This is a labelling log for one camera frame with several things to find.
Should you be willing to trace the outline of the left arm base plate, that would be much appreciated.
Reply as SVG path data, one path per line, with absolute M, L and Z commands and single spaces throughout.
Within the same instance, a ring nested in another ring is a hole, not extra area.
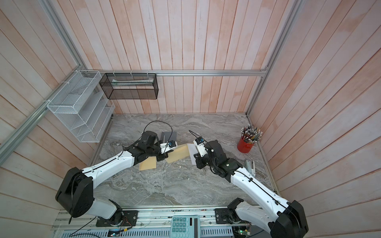
M 119 215 L 115 215 L 110 219 L 98 217 L 96 227 L 134 227 L 137 224 L 138 214 L 138 210 L 124 210 Z

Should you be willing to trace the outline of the yellow envelope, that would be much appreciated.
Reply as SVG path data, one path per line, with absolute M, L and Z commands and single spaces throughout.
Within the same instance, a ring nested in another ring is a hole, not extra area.
M 151 170 L 157 167 L 157 158 L 148 157 L 139 164 L 139 171 Z
M 188 145 L 179 145 L 174 151 L 168 153 L 168 157 L 165 159 L 167 163 L 173 163 L 175 161 L 184 159 L 190 155 Z

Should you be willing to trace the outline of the grey envelope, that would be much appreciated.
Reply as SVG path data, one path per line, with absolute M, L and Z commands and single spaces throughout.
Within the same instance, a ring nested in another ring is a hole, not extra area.
M 160 140 L 163 143 L 167 143 L 168 141 L 172 141 L 172 140 L 176 141 L 177 140 L 177 132 L 176 131 L 173 131 L 173 132 L 170 132 L 170 131 L 162 132 L 161 136 L 160 136 Z

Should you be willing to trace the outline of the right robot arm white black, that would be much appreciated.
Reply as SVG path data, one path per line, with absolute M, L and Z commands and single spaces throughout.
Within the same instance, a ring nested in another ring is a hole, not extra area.
M 244 191 L 258 204 L 254 207 L 236 198 L 227 207 L 223 217 L 229 223 L 246 221 L 268 232 L 273 238 L 302 238 L 309 231 L 303 206 L 289 202 L 253 177 L 236 159 L 228 158 L 217 140 L 207 142 L 202 137 L 194 140 L 196 166 L 210 170 Z

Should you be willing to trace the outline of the red bordered card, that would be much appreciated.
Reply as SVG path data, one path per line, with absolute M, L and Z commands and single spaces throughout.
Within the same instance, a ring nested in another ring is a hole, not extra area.
M 189 144 L 187 144 L 187 146 L 188 146 L 188 151 L 190 154 L 191 163 L 193 165 L 196 165 L 196 159 L 195 159 L 194 155 L 198 153 L 197 148 L 193 143 L 189 143 Z

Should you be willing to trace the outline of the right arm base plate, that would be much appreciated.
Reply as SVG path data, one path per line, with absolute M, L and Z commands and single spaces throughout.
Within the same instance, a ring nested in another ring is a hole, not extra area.
M 250 222 L 254 218 L 254 212 L 242 210 L 238 213 L 230 208 L 217 208 L 215 212 L 215 221 L 217 224 L 239 224 Z

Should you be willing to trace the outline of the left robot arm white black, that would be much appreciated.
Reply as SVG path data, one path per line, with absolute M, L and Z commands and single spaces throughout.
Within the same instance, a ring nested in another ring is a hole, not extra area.
M 74 167 L 66 173 L 55 196 L 56 201 L 72 218 L 93 215 L 106 220 L 111 226 L 124 221 L 123 209 L 115 201 L 94 197 L 94 189 L 115 174 L 153 157 L 161 161 L 178 146 L 170 140 L 163 142 L 156 133 L 145 131 L 132 145 L 123 147 L 115 156 L 84 169 Z

